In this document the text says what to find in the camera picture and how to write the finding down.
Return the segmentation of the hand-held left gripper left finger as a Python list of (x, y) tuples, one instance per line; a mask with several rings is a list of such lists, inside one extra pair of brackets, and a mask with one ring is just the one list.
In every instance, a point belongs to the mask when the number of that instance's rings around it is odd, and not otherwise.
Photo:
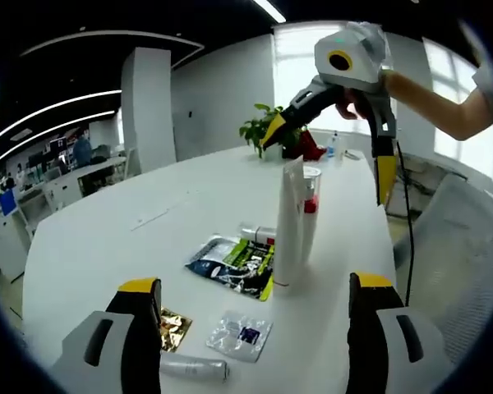
[(62, 340), (51, 374), (66, 393), (160, 393), (160, 306), (157, 277), (124, 283)]

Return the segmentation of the person's right hand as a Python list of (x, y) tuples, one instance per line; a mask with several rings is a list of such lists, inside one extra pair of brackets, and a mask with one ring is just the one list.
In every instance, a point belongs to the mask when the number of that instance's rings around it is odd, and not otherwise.
[(334, 105), (339, 115), (346, 120), (367, 119), (372, 110), (363, 92), (344, 88), (341, 98)]

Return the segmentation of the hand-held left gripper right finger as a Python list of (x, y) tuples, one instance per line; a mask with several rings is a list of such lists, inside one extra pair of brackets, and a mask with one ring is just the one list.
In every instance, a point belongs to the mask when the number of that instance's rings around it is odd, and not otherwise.
[(432, 393), (452, 372), (444, 338), (388, 278), (351, 273), (348, 393)]

